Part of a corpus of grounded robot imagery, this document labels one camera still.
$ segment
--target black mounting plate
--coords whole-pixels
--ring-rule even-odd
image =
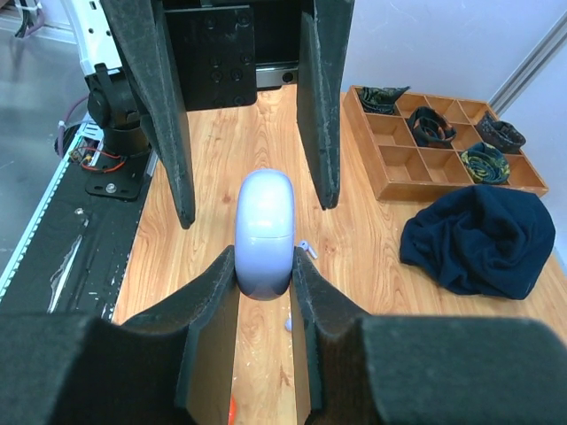
[[[126,164],[111,173],[93,173],[87,183],[87,193],[97,197],[113,197],[123,201],[136,201],[144,183],[144,174],[148,166],[151,151],[128,158]],[[109,169],[118,164],[117,159],[101,155],[96,163],[100,169]],[[113,190],[107,190],[113,184]]]
[[[256,102],[252,7],[176,9],[166,17],[187,111]]]

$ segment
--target wood grain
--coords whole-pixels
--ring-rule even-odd
[[[567,341],[567,281],[555,258],[525,301],[457,297],[416,267],[398,261],[405,222],[426,204],[377,202],[343,114],[341,197],[323,212],[296,126],[294,87],[262,93],[239,109],[190,114],[197,221],[181,230],[167,178],[156,171],[140,220],[114,319],[155,304],[201,274],[234,243],[240,184],[262,167],[286,172],[294,185],[297,240],[317,250],[315,264],[337,288],[376,314],[472,314],[532,317]],[[241,296],[234,369],[237,423],[295,423],[289,296],[256,302]]]

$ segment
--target red wire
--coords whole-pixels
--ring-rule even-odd
[[[83,163],[81,163],[81,167],[85,170],[89,170],[89,171],[99,171],[101,173],[111,173],[113,171],[118,170],[119,168],[123,167],[124,164],[126,164],[126,161],[122,161],[120,162],[117,166],[113,166],[112,168],[105,168],[105,169],[100,169],[100,168],[96,168],[95,166],[85,166]]]
[[[90,148],[87,146],[83,146],[83,147],[79,147],[79,148],[75,148],[71,151],[71,153],[69,155],[72,155],[73,152],[78,151],[79,149],[84,149],[86,151],[94,151],[95,153],[98,152],[100,155],[104,155],[108,158],[112,158],[112,159],[121,159],[122,157],[118,156],[118,155],[111,155],[110,153],[101,151],[100,149],[97,148]],[[96,171],[99,173],[112,173],[120,168],[122,168],[124,166],[124,164],[126,164],[126,161],[121,161],[117,166],[113,166],[112,168],[96,168],[95,166],[85,166],[83,164],[84,159],[81,161],[81,168],[84,170],[88,170],[88,171]]]
[[[118,155],[111,155],[110,153],[101,151],[100,149],[97,149],[97,148],[89,148],[89,147],[86,147],[86,146],[81,147],[81,148],[74,148],[74,149],[71,151],[71,153],[73,153],[73,152],[75,152],[75,151],[78,151],[79,149],[84,149],[84,150],[86,150],[86,151],[98,152],[98,153],[100,153],[101,155],[105,155],[106,157],[112,158],[112,159],[120,159],[120,156],[118,156]]]

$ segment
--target screw hole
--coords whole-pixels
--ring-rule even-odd
[[[292,73],[285,73],[285,74],[282,76],[282,80],[283,80],[283,82],[285,82],[285,83],[290,83],[290,82],[292,82],[292,81],[293,81],[293,74],[292,74]]]

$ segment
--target orange object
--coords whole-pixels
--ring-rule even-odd
[[[237,402],[233,396],[230,396],[229,425],[234,425],[237,417]]]

